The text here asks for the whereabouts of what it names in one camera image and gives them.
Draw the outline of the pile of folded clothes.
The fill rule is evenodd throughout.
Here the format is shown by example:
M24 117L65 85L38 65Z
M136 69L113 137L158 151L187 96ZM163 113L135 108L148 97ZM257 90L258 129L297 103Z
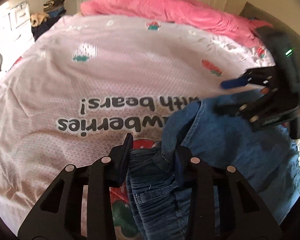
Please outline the pile of folded clothes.
M50 0L43 4L42 12L30 16L31 31L35 41L65 15L65 0Z

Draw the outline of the white drawer cabinet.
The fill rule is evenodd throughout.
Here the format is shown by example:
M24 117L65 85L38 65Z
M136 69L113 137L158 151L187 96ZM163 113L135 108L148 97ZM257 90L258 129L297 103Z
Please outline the white drawer cabinet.
M0 6L0 70L8 71L32 45L28 1Z

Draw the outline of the blue denim pants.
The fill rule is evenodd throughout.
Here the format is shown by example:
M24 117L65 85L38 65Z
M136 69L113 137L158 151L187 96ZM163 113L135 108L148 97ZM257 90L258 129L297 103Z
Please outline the blue denim pants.
M251 90L192 102L157 146L132 150L126 184L144 239L279 237L300 197L300 118L235 113L265 100Z

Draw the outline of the pink fleece blanket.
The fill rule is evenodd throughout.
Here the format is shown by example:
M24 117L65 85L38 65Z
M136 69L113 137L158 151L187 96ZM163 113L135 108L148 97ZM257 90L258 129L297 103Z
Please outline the pink fleece blanket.
M249 48L261 44L256 29L273 27L266 21L249 20L195 0L88 0L81 3L80 11L84 16L125 15L190 25L226 36Z

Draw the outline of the pink strawberry bear bedsheet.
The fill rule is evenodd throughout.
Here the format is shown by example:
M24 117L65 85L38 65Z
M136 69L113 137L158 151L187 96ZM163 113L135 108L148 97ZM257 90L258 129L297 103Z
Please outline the pink strawberry bear bedsheet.
M65 16L0 74L0 217L17 233L68 164L88 166L127 133L158 141L168 117L220 83L273 65L262 45L189 25Z

